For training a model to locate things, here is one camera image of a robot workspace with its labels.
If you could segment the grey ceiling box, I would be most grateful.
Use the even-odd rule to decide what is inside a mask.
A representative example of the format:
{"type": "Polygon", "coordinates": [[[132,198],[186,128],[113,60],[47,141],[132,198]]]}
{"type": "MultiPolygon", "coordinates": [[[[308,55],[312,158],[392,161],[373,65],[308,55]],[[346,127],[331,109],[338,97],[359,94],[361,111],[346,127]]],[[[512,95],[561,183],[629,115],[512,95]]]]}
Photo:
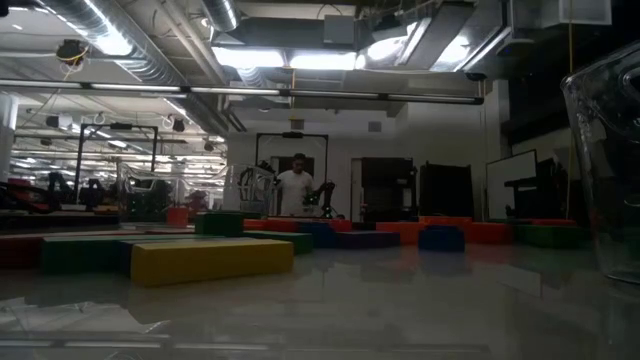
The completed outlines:
{"type": "Polygon", "coordinates": [[[353,45],[355,39],[354,18],[344,15],[325,15],[323,43],[353,45]]]}

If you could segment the dark red brick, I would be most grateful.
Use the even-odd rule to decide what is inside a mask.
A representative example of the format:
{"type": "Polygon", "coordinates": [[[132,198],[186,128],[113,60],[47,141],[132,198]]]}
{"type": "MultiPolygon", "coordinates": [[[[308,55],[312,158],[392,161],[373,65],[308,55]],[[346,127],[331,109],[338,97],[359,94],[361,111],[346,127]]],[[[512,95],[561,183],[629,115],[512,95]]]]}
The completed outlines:
{"type": "Polygon", "coordinates": [[[472,222],[464,227],[465,241],[473,244],[508,245],[514,240],[511,225],[472,222]]]}

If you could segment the long yellow flat block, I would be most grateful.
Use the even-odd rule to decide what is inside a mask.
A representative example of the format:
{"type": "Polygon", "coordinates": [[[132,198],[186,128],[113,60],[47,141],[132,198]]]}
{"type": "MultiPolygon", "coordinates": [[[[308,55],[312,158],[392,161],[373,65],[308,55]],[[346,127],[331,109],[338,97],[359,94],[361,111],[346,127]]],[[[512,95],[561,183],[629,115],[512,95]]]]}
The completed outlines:
{"type": "Polygon", "coordinates": [[[130,278],[143,287],[200,282],[293,269],[294,245],[279,240],[152,243],[133,247],[130,278]]]}

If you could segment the black cabinet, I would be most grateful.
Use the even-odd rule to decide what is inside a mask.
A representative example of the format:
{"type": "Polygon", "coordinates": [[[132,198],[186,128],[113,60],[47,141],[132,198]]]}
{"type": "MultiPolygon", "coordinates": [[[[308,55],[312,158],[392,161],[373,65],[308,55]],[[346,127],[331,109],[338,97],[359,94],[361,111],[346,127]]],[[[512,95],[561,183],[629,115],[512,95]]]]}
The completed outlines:
{"type": "Polygon", "coordinates": [[[426,162],[420,167],[419,214],[474,217],[471,166],[426,162]]]}
{"type": "Polygon", "coordinates": [[[361,171],[365,222],[408,222],[417,214],[412,158],[362,158],[361,171]]]}

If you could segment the small blue brick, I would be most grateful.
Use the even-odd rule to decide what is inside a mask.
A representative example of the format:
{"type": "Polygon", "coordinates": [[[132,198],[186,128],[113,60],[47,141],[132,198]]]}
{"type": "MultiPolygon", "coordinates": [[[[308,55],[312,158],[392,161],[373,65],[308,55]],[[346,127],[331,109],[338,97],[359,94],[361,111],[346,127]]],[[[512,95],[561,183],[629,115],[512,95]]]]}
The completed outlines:
{"type": "Polygon", "coordinates": [[[464,252],[464,232],[456,226],[434,225],[425,227],[418,237],[420,250],[438,252],[464,252]]]}

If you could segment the white ceiling unit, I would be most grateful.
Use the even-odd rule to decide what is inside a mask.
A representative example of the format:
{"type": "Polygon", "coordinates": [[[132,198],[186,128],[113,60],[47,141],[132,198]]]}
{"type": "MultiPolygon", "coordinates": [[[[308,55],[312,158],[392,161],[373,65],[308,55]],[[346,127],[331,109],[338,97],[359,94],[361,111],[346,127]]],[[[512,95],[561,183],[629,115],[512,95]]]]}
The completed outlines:
{"type": "Polygon", "coordinates": [[[560,24],[610,26],[611,0],[508,0],[517,29],[545,29],[560,24]]]}

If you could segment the bright ceiling light panel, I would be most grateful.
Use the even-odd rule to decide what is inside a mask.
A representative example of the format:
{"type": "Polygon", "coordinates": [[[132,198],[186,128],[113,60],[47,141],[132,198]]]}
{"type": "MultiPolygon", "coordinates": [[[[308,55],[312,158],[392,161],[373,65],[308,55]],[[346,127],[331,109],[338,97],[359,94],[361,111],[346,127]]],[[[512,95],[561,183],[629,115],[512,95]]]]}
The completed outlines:
{"type": "Polygon", "coordinates": [[[279,49],[212,47],[217,61],[236,69],[293,68],[304,70],[343,70],[356,68],[357,55],[348,53],[293,52],[279,49]]]}

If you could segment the silver ventilation duct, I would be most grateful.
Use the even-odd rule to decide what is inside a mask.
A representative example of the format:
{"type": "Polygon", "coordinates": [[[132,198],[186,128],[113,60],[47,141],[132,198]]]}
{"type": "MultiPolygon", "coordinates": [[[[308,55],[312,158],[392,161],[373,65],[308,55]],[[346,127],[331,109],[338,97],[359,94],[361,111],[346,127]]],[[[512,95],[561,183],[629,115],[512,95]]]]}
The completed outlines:
{"type": "Polygon", "coordinates": [[[116,0],[35,0],[94,48],[143,83],[186,85],[183,75],[162,54],[116,0]]]}
{"type": "Polygon", "coordinates": [[[241,16],[234,0],[201,0],[210,25],[218,32],[235,30],[241,16]]]}

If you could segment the black rig frame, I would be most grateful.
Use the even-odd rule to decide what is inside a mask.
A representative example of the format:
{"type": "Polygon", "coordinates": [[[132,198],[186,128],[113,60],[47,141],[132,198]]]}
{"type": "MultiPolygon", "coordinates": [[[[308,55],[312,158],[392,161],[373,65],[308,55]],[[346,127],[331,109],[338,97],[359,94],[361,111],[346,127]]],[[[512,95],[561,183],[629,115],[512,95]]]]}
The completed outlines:
{"type": "Polygon", "coordinates": [[[328,182],[328,160],[329,160],[329,135],[327,134],[305,134],[303,132],[298,131],[288,131],[288,132],[258,132],[255,135],[255,152],[254,152],[254,165],[259,164],[259,154],[260,154],[260,139],[263,136],[276,136],[287,139],[302,139],[304,137],[313,137],[313,138],[321,138],[325,141],[325,162],[324,162],[324,182],[328,182]]]}
{"type": "Polygon", "coordinates": [[[135,124],[128,124],[128,123],[121,123],[121,122],[116,122],[116,123],[111,123],[109,125],[105,125],[105,124],[88,124],[88,123],[82,123],[80,125],[80,133],[79,133],[79,140],[78,140],[78,149],[77,149],[77,158],[76,158],[76,168],[75,168],[75,177],[74,177],[74,191],[75,191],[75,201],[76,204],[79,204],[79,196],[80,196],[80,172],[81,172],[81,164],[82,164],[82,158],[83,158],[83,150],[84,150],[84,143],[88,140],[91,140],[93,135],[89,135],[87,138],[85,137],[85,130],[87,128],[94,128],[96,131],[97,130],[101,130],[103,127],[108,126],[109,129],[111,130],[121,130],[121,131],[132,131],[133,129],[138,129],[141,130],[144,133],[145,130],[151,130],[153,132],[153,139],[152,139],[152,153],[151,153],[151,167],[150,170],[151,172],[155,171],[156,168],[156,155],[157,155],[157,145],[158,145],[158,140],[159,140],[159,128],[157,126],[149,126],[149,125],[135,125],[135,124]]]}

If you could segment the long green flat block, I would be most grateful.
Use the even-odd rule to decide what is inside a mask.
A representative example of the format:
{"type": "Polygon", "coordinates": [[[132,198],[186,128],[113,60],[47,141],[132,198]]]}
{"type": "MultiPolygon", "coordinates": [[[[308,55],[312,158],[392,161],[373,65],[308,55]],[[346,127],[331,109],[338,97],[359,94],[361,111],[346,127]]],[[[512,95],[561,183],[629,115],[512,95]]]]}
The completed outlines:
{"type": "Polygon", "coordinates": [[[114,272],[119,266],[118,243],[128,235],[45,238],[40,270],[47,275],[114,272]]]}

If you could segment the small green cube brick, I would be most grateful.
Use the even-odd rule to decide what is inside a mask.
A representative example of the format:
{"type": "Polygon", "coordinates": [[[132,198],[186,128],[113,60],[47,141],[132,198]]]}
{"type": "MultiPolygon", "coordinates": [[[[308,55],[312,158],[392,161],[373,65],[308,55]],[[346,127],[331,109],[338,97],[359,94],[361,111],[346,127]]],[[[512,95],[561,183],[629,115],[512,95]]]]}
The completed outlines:
{"type": "Polygon", "coordinates": [[[211,236],[239,236],[244,231],[244,217],[239,213],[210,212],[195,219],[195,233],[211,236]]]}

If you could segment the person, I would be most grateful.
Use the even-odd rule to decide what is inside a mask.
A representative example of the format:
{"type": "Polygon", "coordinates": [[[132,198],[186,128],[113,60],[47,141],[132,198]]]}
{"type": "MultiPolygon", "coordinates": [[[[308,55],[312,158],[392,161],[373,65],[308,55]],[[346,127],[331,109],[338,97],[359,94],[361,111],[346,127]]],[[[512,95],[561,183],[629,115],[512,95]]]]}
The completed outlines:
{"type": "Polygon", "coordinates": [[[306,156],[296,153],[292,168],[278,175],[278,188],[281,190],[281,216],[304,216],[305,197],[313,191],[313,177],[304,169],[306,156]]]}

